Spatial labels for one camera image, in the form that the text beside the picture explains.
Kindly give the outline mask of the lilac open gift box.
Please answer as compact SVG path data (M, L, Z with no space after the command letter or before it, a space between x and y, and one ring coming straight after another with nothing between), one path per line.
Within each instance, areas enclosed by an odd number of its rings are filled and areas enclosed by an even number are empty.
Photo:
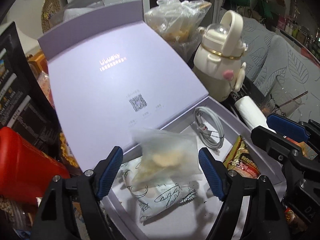
M193 110L208 106L225 130L215 158L224 159L241 135L260 172L283 188L280 165L253 145L250 130L209 97L189 66L143 22L141 1L94 9L56 25L38 42L57 117L83 171L114 146L123 149L124 161L140 156L134 129L195 133Z

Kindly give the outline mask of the clear zip bag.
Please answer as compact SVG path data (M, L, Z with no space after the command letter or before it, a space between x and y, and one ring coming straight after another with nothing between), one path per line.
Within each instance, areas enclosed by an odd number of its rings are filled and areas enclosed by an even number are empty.
M144 128L134 130L132 137L142 148L133 186L170 181L184 185L202 179L195 135Z

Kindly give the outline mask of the white printed snack bag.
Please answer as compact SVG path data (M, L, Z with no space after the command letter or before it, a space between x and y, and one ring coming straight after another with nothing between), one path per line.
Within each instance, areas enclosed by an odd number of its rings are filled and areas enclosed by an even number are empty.
M142 185L134 187L132 180L139 171L141 158L133 159L120 166L118 172L121 175L125 187L137 201L140 208L139 222L159 215L161 212L173 207L182 206L191 202L197 195L195 189L189 186L181 186L173 181L167 184Z

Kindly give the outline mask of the leaf pattern cushion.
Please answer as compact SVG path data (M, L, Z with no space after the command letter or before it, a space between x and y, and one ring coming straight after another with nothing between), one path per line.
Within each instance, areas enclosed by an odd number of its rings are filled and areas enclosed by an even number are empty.
M319 122L319 67L293 49L281 36L274 35L254 84L266 96L277 75L289 78L308 92L302 97L303 105L288 118Z
M243 19L242 38L247 44L247 52L243 59L249 64L262 66L275 33L267 30L253 18L244 17Z

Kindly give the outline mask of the glass mug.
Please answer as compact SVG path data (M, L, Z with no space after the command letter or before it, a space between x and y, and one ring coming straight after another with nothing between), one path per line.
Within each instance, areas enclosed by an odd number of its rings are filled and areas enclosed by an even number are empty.
M307 93L289 78L277 75L261 103L260 110L266 117L272 113L288 117L303 105L302 97Z

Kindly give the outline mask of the front leaf pattern cushion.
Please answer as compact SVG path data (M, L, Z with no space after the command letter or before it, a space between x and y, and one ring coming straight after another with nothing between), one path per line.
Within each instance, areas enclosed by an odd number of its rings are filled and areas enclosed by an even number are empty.
M266 96L277 75L289 78L308 92L302 97L303 105L288 118L319 122L319 67L293 49L281 36L274 35L254 84Z

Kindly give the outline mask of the red plastic container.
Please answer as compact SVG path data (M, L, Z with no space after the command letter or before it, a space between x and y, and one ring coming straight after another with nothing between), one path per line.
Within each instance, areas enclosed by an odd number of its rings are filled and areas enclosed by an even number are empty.
M67 168L8 127L1 128L0 192L16 202L35 205L53 176L70 177Z

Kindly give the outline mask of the white paper roll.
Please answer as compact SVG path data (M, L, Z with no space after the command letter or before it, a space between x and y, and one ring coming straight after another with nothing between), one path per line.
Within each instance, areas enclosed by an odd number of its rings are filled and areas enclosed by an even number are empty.
M275 133L268 127L266 116L249 96L240 98L234 105L250 131L262 126Z

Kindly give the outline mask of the plastic bag of snacks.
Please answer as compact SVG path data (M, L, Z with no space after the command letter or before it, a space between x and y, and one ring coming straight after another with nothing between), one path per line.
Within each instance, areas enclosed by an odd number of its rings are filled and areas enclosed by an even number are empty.
M144 20L185 62L200 45L204 27L200 23L212 4L205 0L158 0Z

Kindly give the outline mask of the brown nut snack bag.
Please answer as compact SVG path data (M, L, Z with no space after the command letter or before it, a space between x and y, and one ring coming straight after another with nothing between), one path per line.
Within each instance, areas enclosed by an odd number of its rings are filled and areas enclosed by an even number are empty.
M233 147L223 161L227 170L235 170L245 178L258 179L260 171L250 152L245 141L241 136L238 136Z

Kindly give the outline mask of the cream rabbit water bottle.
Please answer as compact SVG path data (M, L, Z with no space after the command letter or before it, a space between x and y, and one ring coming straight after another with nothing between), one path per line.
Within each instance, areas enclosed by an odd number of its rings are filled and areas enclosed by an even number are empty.
M194 57L193 71L209 95L218 102L238 92L245 79L246 63L241 58L248 45L242 39L244 20L229 10L220 23L209 25Z

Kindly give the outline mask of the rear leaf pattern cushion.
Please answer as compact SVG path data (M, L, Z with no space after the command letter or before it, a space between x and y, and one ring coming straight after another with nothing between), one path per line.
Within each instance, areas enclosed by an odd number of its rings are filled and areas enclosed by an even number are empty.
M247 52L243 59L249 64L262 66L275 33L267 30L253 18L244 17L243 19L242 38L247 44Z

